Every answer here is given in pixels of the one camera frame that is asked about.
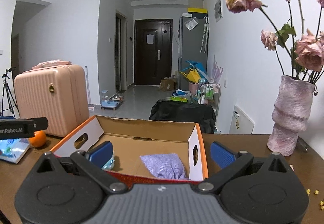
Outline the black chair back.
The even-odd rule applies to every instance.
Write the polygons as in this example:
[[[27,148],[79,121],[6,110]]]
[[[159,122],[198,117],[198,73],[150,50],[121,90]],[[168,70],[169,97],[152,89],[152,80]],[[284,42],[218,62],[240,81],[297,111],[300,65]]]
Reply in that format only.
[[[203,134],[213,134],[216,114],[209,105],[159,100],[151,108],[149,120],[198,123]]]

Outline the purple drawstring pouch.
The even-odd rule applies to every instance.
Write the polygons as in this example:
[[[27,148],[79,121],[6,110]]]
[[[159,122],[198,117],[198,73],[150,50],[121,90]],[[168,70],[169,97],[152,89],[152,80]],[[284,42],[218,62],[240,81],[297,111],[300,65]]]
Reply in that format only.
[[[188,180],[184,165],[176,153],[141,155],[140,159],[156,178]]]

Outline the cardboard box on floor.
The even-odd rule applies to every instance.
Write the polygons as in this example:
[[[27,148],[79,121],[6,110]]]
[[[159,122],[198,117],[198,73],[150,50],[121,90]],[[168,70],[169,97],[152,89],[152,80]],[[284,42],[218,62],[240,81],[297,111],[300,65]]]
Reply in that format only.
[[[161,91],[174,91],[176,88],[177,80],[174,78],[164,78],[160,81],[159,90]]]

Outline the red cardboard box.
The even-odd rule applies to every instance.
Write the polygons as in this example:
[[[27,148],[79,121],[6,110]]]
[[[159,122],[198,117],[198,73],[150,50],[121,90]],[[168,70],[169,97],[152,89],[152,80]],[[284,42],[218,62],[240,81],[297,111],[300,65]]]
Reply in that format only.
[[[197,123],[92,116],[58,142],[51,152],[57,157],[68,157],[77,151],[75,142],[80,138],[85,139],[80,147],[84,151],[110,141],[115,155],[115,166],[110,174],[128,186],[159,181],[142,163],[142,155],[176,153],[187,181],[201,182],[209,176]]]

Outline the pink ribbed suitcase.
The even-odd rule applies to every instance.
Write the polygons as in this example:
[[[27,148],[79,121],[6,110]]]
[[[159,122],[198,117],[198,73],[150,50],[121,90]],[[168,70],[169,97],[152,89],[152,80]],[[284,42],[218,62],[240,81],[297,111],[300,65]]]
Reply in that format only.
[[[48,135],[65,137],[90,116],[85,71],[79,65],[25,71],[15,77],[14,92],[20,118],[47,118]]]

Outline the dried pink roses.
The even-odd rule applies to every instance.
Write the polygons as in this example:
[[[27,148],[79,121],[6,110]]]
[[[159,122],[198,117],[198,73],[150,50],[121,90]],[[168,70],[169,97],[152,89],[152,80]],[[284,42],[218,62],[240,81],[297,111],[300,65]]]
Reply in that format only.
[[[290,4],[292,0],[283,0]],[[239,14],[242,12],[259,10],[266,18],[269,15],[264,10],[267,6],[261,0],[225,0],[228,11]],[[304,17],[300,18],[301,36],[297,36],[293,23],[293,14],[281,28],[270,20],[273,31],[262,30],[261,42],[269,51],[284,48],[291,60],[292,78],[316,84],[323,76],[323,31],[312,33],[305,28]]]

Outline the wall electrical panel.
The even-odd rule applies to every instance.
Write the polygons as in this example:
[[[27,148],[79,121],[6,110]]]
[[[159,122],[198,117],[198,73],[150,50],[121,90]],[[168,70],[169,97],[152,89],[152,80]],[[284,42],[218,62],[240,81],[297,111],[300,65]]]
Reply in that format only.
[[[214,17],[216,22],[219,22],[223,18],[223,2],[222,0],[217,0],[214,6]]]

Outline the purple textured vase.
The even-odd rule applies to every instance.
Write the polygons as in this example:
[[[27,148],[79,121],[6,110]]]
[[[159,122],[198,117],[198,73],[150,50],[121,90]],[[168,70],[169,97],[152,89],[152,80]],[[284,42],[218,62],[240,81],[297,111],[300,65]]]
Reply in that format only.
[[[283,156],[293,154],[298,134],[306,131],[316,86],[283,75],[272,112],[274,126],[267,147]]]

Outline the black eyeglasses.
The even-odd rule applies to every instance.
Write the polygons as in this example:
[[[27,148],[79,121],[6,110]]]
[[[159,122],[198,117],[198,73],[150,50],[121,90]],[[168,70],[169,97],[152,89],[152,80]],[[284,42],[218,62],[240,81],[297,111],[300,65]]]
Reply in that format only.
[[[296,148],[298,148],[299,150],[301,150],[303,152],[307,152],[308,144],[301,137],[298,137],[297,143],[296,143]]]

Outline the pet feeder bowls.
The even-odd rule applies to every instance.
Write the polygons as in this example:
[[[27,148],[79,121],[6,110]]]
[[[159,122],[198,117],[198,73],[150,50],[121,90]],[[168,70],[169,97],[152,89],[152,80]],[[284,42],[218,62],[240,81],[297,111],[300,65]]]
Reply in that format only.
[[[114,96],[109,97],[108,90],[101,91],[101,109],[116,110],[123,103],[124,97],[120,93],[116,93]]]

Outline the dark entrance door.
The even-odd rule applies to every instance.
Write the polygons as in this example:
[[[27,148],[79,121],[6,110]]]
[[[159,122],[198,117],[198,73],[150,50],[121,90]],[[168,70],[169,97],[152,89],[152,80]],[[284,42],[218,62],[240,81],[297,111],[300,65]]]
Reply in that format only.
[[[134,26],[134,84],[157,86],[171,76],[173,21],[136,20]]]

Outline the light blue plush toy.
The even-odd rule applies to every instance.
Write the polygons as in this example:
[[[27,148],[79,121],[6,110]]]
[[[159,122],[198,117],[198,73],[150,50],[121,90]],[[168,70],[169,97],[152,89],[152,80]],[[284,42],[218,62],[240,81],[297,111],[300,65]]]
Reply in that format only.
[[[115,156],[114,153],[112,157],[102,166],[102,169],[105,171],[111,171],[115,165]]]

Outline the orange tangerine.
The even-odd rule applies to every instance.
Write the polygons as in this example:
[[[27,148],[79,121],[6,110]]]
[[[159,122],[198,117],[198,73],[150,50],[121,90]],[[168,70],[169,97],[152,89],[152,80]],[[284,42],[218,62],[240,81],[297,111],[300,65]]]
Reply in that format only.
[[[44,131],[35,131],[34,137],[29,138],[29,143],[35,148],[40,148],[46,144],[47,136]]]

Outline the trolley with bottles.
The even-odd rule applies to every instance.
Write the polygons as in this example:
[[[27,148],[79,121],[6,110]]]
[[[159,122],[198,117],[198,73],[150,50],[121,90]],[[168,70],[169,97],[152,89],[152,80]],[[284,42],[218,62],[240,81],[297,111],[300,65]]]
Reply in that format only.
[[[197,99],[202,105],[212,106],[214,113],[218,116],[221,98],[221,86],[216,83],[198,83]]]

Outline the yellow crumbs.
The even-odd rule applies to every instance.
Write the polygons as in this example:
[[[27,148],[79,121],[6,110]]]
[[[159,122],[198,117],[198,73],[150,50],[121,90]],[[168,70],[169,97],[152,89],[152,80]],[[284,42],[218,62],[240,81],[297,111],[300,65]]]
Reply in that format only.
[[[312,191],[311,189],[306,189],[306,194],[310,197],[311,201],[316,202],[316,205],[318,206],[319,210],[324,210],[324,201],[323,198],[320,199],[322,193],[319,189],[315,189],[314,191]]]

